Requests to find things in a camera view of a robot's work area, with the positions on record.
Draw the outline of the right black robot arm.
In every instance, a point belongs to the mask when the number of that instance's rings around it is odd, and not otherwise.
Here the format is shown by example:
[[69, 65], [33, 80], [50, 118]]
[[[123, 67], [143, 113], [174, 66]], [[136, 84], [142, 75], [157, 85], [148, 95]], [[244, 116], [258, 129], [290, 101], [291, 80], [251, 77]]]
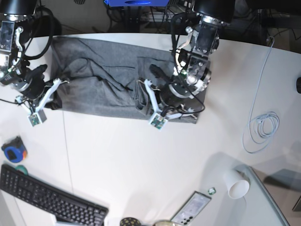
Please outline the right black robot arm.
[[[49, 108], [62, 108], [57, 93], [60, 79], [45, 81], [47, 65], [30, 69], [30, 61], [42, 58], [52, 44], [53, 36], [60, 34], [61, 26], [52, 11], [41, 4], [40, 0], [2, 0], [0, 14], [0, 84], [11, 86], [21, 95], [13, 101], [25, 105], [29, 113]], [[46, 36], [43, 50], [34, 55], [26, 54], [36, 37]]]

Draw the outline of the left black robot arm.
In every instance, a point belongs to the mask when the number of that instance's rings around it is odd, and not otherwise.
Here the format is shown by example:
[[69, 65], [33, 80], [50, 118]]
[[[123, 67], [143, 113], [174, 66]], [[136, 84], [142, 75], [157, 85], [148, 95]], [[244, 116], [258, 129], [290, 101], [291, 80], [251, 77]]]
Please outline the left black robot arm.
[[144, 82], [154, 112], [189, 115], [205, 110], [197, 95], [211, 80], [209, 56], [219, 46], [218, 30], [231, 23], [234, 10], [233, 0], [195, 0], [192, 12], [172, 17], [173, 75], [169, 77], [158, 66], [150, 65], [150, 72], [166, 83], [155, 92], [150, 81]]

